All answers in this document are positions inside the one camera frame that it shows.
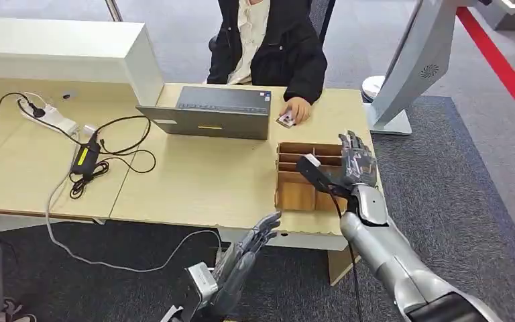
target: small card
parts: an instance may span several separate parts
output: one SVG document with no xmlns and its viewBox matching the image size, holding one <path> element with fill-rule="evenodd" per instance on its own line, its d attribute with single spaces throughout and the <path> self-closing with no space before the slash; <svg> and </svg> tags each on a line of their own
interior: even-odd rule
<svg viewBox="0 0 515 322">
<path fill-rule="evenodd" d="M 283 125 L 284 127 L 290 128 L 295 125 L 295 120 L 291 117 L 291 111 L 279 116 L 277 119 L 277 123 Z"/>
</svg>

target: desk leg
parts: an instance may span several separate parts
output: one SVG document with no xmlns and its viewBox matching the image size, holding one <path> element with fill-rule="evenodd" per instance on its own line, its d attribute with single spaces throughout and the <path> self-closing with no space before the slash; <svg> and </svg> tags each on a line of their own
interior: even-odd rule
<svg viewBox="0 0 515 322">
<path fill-rule="evenodd" d="M 352 269 L 352 259 L 348 246 L 344 250 L 327 250 L 329 256 L 329 279 L 331 286 L 335 286 Z M 356 263 L 360 260 L 360 255 L 354 251 Z"/>
</svg>

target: human hand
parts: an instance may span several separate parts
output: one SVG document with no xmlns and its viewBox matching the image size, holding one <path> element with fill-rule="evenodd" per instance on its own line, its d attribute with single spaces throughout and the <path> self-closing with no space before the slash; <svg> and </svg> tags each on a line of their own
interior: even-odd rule
<svg viewBox="0 0 515 322">
<path fill-rule="evenodd" d="M 281 110 L 279 116 L 291 111 L 291 117 L 295 120 L 295 124 L 302 123 L 310 117 L 311 105 L 301 97 L 293 97 L 287 101 L 287 107 Z"/>
</svg>

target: sleeve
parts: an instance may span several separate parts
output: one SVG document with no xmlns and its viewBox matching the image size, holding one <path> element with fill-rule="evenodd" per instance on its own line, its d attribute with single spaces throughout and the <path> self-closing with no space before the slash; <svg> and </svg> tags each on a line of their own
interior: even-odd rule
<svg viewBox="0 0 515 322">
<path fill-rule="evenodd" d="M 228 81 L 229 67 L 232 61 L 228 32 L 225 24 L 222 23 L 216 37 L 215 47 L 212 50 L 210 74 L 207 79 L 209 84 L 226 84 Z"/>
<path fill-rule="evenodd" d="M 297 32 L 301 37 L 296 45 L 297 55 L 295 67 L 284 99 L 302 97 L 313 104 L 323 92 L 327 59 L 323 53 L 323 45 L 310 21 L 302 23 Z"/>
</svg>

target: sneaker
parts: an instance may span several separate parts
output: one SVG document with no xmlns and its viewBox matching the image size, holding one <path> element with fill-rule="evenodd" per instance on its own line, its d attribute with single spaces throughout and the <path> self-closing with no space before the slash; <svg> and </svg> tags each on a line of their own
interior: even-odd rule
<svg viewBox="0 0 515 322">
<path fill-rule="evenodd" d="M 25 314 L 19 317 L 14 317 L 11 322 L 36 322 L 36 317 L 32 314 Z"/>
<path fill-rule="evenodd" d="M 7 313 L 9 316 L 13 316 L 23 309 L 23 305 L 17 302 L 12 297 L 5 297 L 3 299 L 3 310 L 2 312 Z"/>
</svg>

